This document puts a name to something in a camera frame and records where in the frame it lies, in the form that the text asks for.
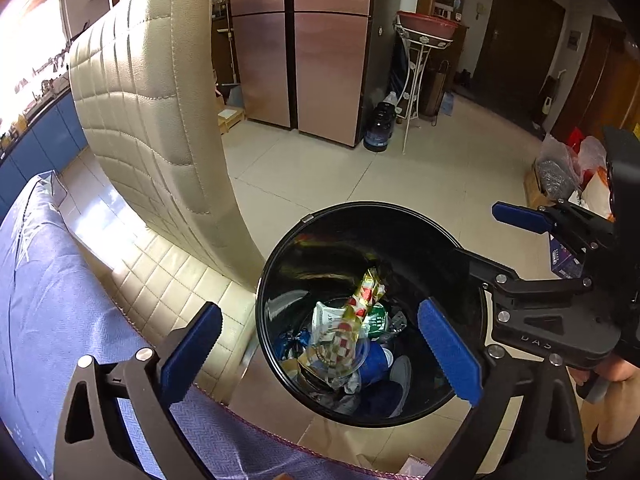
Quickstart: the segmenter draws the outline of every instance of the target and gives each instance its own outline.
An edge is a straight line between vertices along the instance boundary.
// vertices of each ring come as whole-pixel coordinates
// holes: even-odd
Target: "window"
[[[0,132],[42,93],[43,80],[65,70],[53,63],[66,47],[62,0],[45,0],[20,14],[0,16]]]

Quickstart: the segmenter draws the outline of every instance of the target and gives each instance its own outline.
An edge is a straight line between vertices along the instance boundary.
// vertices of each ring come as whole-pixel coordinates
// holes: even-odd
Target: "black trash can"
[[[468,344],[482,344],[486,335],[484,292],[468,282],[454,250],[459,246],[427,217],[388,203],[345,203],[302,219],[271,253],[258,286],[258,339],[271,370],[299,402],[342,424],[384,428],[434,412],[454,393],[418,330],[420,302],[435,297]],[[375,406],[367,413],[347,414],[321,404],[299,380],[290,378],[277,357],[281,334],[309,327],[317,301],[342,304],[371,267],[386,286],[381,303],[401,310],[407,319],[407,327],[388,343],[396,359],[408,357],[412,370],[401,413],[394,416],[377,414]],[[297,300],[274,310],[274,300],[291,291],[307,294],[294,292]]]

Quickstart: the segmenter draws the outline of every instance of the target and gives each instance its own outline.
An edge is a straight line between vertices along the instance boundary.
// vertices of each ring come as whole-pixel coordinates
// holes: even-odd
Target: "kitchen counter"
[[[68,84],[36,104],[26,119],[27,129],[0,154],[0,220],[32,176],[61,173],[87,145]]]

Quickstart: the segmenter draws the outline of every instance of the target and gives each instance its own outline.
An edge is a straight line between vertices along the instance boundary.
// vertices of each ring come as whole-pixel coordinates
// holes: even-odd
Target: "cardboard box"
[[[536,163],[531,165],[531,168],[524,176],[524,194],[527,197],[527,206],[531,209],[538,209],[541,205],[553,205],[554,202],[549,200],[543,193],[540,187],[540,178],[536,171]]]
[[[551,271],[560,278],[580,278],[582,264],[558,240],[549,235]]]
[[[225,106],[218,113],[218,126],[220,133],[226,134],[240,121],[244,121],[244,110],[235,106]]]

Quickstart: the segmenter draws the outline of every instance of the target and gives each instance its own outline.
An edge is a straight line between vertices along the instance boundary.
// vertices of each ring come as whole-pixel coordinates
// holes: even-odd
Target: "red plastic bag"
[[[585,139],[584,133],[582,133],[580,131],[580,128],[576,126],[574,130],[571,132],[571,134],[569,135],[565,144],[569,146],[572,150],[574,150],[575,153],[580,153],[580,145],[582,144],[582,141],[584,139]]]

